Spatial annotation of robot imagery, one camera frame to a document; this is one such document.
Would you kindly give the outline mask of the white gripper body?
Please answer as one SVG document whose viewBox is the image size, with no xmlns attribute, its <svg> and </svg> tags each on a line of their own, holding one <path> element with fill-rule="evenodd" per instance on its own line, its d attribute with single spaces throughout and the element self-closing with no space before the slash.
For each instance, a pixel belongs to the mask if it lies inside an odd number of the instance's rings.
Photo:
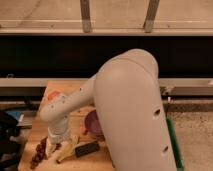
<svg viewBox="0 0 213 171">
<path fill-rule="evenodd" d="M 58 144 L 70 138 L 70 129 L 66 128 L 62 132 L 48 129 L 48 139 L 52 144 Z"/>
</svg>

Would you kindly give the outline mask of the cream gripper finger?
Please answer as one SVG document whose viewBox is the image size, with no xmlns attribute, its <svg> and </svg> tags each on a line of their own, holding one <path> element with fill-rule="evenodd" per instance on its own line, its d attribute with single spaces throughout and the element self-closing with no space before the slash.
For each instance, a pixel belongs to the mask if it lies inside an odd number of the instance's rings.
<svg viewBox="0 0 213 171">
<path fill-rule="evenodd" d="M 49 139 L 46 140 L 46 148 L 45 148 L 45 154 L 46 158 L 49 158 L 51 154 L 54 152 L 56 148 L 56 145 L 52 143 Z"/>
<path fill-rule="evenodd" d="M 79 136 L 71 135 L 70 138 L 67 140 L 67 148 L 68 149 L 75 148 L 78 142 L 79 142 Z"/>
</svg>

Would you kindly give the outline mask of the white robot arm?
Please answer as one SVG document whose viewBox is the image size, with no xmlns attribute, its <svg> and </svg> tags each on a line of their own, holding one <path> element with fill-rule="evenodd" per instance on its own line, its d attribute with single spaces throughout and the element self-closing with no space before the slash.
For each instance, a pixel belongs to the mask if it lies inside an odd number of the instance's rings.
<svg viewBox="0 0 213 171">
<path fill-rule="evenodd" d="M 142 49 L 111 58 L 80 88 L 41 108 L 52 142 L 68 135 L 66 116 L 94 103 L 116 171 L 177 171 L 158 83 L 158 64 Z"/>
</svg>

